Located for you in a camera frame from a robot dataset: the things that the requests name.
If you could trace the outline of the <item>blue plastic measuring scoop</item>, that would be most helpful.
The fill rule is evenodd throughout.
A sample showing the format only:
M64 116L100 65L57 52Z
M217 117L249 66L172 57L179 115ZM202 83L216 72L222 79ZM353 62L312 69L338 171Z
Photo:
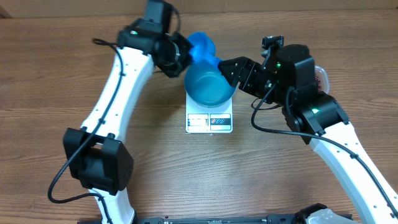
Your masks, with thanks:
M218 69L218 64L222 59L215 56L216 47L214 42L204 32L194 32L188 37L192 48L189 51L192 57L192 64L202 60Z

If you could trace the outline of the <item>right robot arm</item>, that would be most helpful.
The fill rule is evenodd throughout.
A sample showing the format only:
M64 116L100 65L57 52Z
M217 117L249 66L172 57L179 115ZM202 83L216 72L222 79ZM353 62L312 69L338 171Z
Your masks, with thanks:
M268 51L264 65L246 57L224 60L218 68L227 82L282 108L289 130L262 132L300 136L328 165L353 202L363 223L397 223L397 193L362 147L337 100L319 88L315 61L307 46Z

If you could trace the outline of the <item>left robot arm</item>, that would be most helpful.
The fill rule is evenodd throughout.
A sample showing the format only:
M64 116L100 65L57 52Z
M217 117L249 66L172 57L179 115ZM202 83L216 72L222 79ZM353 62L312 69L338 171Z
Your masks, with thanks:
M109 78L93 111L80 128L68 128L63 137L66 169L88 193L72 197L93 197L102 218L100 223L135 223L127 185L134 160L124 146L128 123L148 79L159 68L169 78L178 77L192 62L191 43L180 28L169 32L178 10L165 1L148 1L144 17L119 31L115 42L93 39L96 45L114 51Z

